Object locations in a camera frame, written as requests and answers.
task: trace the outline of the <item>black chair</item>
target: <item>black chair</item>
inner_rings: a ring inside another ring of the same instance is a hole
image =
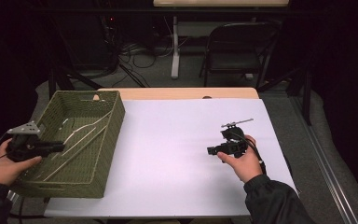
[[[272,22],[231,23],[215,28],[208,37],[200,71],[204,87],[208,74],[257,74],[257,88],[273,50],[279,25]]]

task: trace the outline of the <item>white table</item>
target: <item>white table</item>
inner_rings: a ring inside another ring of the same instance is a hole
[[[238,126],[257,140],[268,175],[295,188],[267,110],[256,99],[254,89],[170,90],[135,89],[131,95],[132,90],[123,89],[126,115],[104,197],[54,198],[45,216],[247,216],[243,184],[227,164],[208,155],[206,148],[224,142],[220,125],[249,118],[254,121]],[[234,92],[233,98],[217,98],[215,91],[224,92],[223,97]],[[167,95],[164,92],[171,95],[171,100],[159,100]],[[213,99],[200,99],[205,95]]]
[[[287,7],[289,0],[154,0],[155,7]],[[178,36],[187,35],[197,30],[197,36],[206,36],[223,23],[184,23],[184,31],[179,31],[177,17],[173,17],[173,79],[179,78],[179,45]]]

